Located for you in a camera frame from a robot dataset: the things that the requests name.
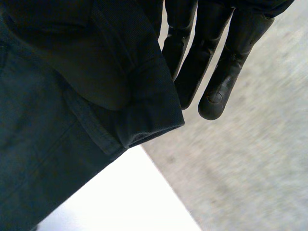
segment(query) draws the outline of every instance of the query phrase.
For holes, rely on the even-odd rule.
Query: finger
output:
[[[166,0],[169,30],[162,53],[173,80],[187,48],[197,3],[198,0]]]
[[[232,12],[224,4],[199,0],[192,47],[174,82],[183,110],[191,104]]]
[[[214,120],[220,117],[254,44],[273,21],[274,18],[262,14],[234,11],[226,45],[198,106],[203,118]]]
[[[41,13],[34,17],[9,5],[9,13],[17,18],[17,24],[9,15],[5,22],[16,38],[62,74],[81,96],[109,110],[119,110],[130,101],[126,73],[121,66],[127,58],[114,52],[116,39],[111,46],[104,34],[110,29],[102,31],[90,20],[92,6],[87,2],[84,13],[81,7],[86,5],[85,1],[70,2],[65,13],[64,6],[58,8],[57,1],[47,6],[41,1],[25,3],[31,13],[37,12],[36,4],[44,6],[42,11],[49,12],[46,17]]]

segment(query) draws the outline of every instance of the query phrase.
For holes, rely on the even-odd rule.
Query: dark jacket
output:
[[[136,64],[127,67],[133,101],[118,112],[77,94],[0,17],[1,231],[30,230],[128,148],[184,124],[150,22],[135,3],[117,2],[96,1],[93,16]],[[127,9],[138,20],[123,27]]]

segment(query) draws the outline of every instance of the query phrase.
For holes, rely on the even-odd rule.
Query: gloved hand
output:
[[[85,99],[109,110],[130,101],[126,73],[91,18],[93,0],[0,0],[11,31]]]
[[[253,46],[272,25],[274,17],[285,11],[293,1],[166,0],[169,30],[163,55],[182,109],[191,104],[232,13],[223,52],[198,106],[199,114],[208,120],[221,116]],[[192,47],[178,74],[197,5],[197,23]]]

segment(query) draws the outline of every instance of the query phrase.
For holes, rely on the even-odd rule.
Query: leather glove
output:
[[[162,52],[182,109],[191,104],[222,32],[231,19],[223,52],[198,106],[199,114],[203,118],[219,118],[253,46],[272,25],[274,17],[285,11],[293,1],[166,0],[169,30]],[[196,8],[195,36],[179,72]],[[149,18],[152,23],[155,21],[152,15]]]

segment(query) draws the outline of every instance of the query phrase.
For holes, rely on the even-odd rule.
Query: gray floor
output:
[[[308,1],[296,0],[255,45],[222,117],[197,105],[186,125],[144,148],[203,230],[308,230]],[[166,14],[160,44],[167,34]]]

